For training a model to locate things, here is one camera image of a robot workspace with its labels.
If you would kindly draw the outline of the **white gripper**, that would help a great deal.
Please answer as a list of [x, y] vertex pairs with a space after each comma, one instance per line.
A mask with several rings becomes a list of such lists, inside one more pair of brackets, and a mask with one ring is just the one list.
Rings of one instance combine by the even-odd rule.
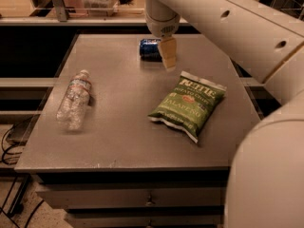
[[170, 36], [178, 30], [181, 17], [158, 0], [145, 0], [144, 9], [148, 29], [161, 38], [158, 50], [162, 63], [167, 70], [172, 70], [176, 66], [177, 41]]

